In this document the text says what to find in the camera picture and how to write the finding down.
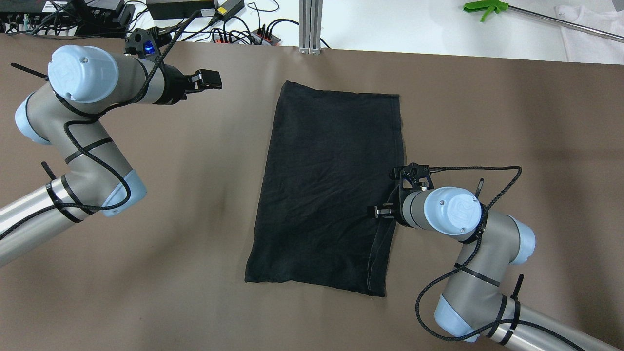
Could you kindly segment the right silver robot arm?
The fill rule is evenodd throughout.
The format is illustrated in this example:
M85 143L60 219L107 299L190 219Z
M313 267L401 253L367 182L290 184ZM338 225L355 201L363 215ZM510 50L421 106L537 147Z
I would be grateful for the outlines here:
M403 190L388 203L370 206L368 216L444 234L461 242L434 313L448 341L490 338L513 351L614 351L613 345L522 304L523 277L508 297L500 284L509 265L521 265L535 249L533 230L510 215L488 210L476 195L457 187Z

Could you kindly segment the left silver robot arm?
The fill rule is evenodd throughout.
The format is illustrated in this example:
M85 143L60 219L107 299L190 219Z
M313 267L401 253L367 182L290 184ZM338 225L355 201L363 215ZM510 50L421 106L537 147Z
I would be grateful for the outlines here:
M136 170L99 119L125 104L172 105L188 94L221 89L220 73L183 74L159 58L62 46L47 82L15 113L21 133L55 147L69 171L1 210L1 264L7 265L95 213L112 217L146 195Z

